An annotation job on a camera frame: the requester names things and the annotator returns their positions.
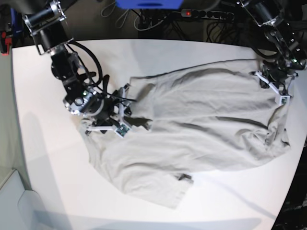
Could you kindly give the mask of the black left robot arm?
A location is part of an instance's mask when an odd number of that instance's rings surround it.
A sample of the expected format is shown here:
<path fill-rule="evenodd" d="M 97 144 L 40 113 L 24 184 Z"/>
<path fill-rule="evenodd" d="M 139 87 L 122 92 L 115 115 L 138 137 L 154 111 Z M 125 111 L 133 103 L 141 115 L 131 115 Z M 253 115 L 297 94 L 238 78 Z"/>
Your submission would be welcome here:
<path fill-rule="evenodd" d="M 274 86 L 284 86 L 288 78 L 307 67 L 307 52 L 297 35 L 284 20 L 284 10 L 276 0 L 239 0 L 237 2 L 264 29 L 264 36 L 275 45 L 275 55 L 259 53 L 264 58 L 260 74 Z"/>

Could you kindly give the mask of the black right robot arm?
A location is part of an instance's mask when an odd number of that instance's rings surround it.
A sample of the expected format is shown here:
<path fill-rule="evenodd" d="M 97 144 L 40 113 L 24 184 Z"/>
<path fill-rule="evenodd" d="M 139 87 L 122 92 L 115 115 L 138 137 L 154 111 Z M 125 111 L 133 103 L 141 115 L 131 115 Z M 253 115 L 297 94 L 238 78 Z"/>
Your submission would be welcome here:
<path fill-rule="evenodd" d="M 31 37 L 40 55 L 49 53 L 51 70 L 67 93 L 63 103 L 73 115 L 85 119 L 87 130 L 123 130 L 131 99 L 128 85 L 108 93 L 108 75 L 103 75 L 96 56 L 67 34 L 66 15 L 58 0 L 23 0 L 19 4 Z"/>

